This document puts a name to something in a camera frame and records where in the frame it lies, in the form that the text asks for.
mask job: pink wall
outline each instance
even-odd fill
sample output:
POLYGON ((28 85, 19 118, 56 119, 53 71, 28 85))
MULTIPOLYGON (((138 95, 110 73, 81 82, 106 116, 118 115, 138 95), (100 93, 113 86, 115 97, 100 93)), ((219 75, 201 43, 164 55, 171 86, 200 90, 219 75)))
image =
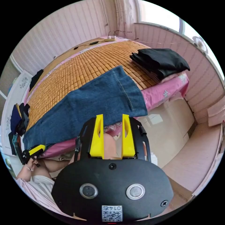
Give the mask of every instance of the pink wall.
POLYGON ((12 54, 22 69, 35 75, 54 56, 116 29, 114 1, 80 1, 55 11, 36 24, 12 54))
POLYGON ((198 123, 208 120, 207 108, 215 104, 224 95, 220 79, 208 59, 192 44, 167 30, 135 24, 138 41, 151 48, 171 48, 180 54, 189 64, 187 71, 190 84, 186 95, 198 123))

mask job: stitching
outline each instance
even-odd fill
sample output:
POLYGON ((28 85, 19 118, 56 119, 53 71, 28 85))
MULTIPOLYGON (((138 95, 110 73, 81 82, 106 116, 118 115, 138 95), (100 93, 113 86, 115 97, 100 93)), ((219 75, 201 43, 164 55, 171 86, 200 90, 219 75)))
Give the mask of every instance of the stitching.
POLYGON ((121 85, 121 87, 122 87, 124 93, 126 94, 128 100, 129 100, 129 102, 130 102, 130 104, 131 104, 131 108, 132 108, 133 112, 137 115, 137 113, 134 111, 134 108, 133 108, 133 105, 132 105, 132 103, 131 103, 131 100, 129 99, 129 97, 128 97, 128 95, 127 95, 127 93, 126 93, 124 87, 123 87, 122 84, 120 83, 120 81, 119 81, 119 79, 117 78, 116 73, 115 73, 114 71, 113 71, 113 75, 115 76, 115 78, 117 79, 117 81, 118 81, 119 84, 121 85))

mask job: white sticker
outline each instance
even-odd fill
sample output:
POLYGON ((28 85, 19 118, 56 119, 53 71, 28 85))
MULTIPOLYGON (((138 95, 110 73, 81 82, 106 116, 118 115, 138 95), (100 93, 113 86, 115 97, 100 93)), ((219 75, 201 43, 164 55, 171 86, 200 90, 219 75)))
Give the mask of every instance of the white sticker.
POLYGON ((122 206, 101 206, 101 218, 103 222, 122 222, 122 206))

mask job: blue towel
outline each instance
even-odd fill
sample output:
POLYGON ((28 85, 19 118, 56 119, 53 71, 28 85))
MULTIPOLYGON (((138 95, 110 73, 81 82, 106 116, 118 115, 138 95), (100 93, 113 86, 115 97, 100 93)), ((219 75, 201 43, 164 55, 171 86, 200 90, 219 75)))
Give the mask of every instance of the blue towel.
POLYGON ((48 148, 77 137, 83 124, 103 114, 104 126, 122 121, 122 114, 146 116, 141 91, 121 66, 113 68, 77 90, 71 91, 24 135, 25 149, 48 148))

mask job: black clothing pile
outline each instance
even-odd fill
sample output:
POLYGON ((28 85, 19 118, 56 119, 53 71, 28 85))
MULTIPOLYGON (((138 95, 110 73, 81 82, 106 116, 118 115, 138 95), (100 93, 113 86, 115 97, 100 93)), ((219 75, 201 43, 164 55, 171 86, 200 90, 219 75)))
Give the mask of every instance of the black clothing pile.
POLYGON ((34 75, 32 78, 31 78, 31 82, 30 82, 30 91, 31 89, 34 87, 34 85, 37 83, 38 79, 40 78, 40 76, 42 75, 44 70, 39 70, 36 75, 34 75))
POLYGON ((139 49, 130 58, 147 71, 155 73, 159 80, 174 73, 190 71, 186 60, 171 49, 139 49))
POLYGON ((11 132, 9 133, 9 142, 13 155, 17 155, 18 151, 21 151, 20 137, 26 132, 27 125, 29 123, 29 110, 30 106, 24 103, 13 106, 12 115, 10 119, 11 132))

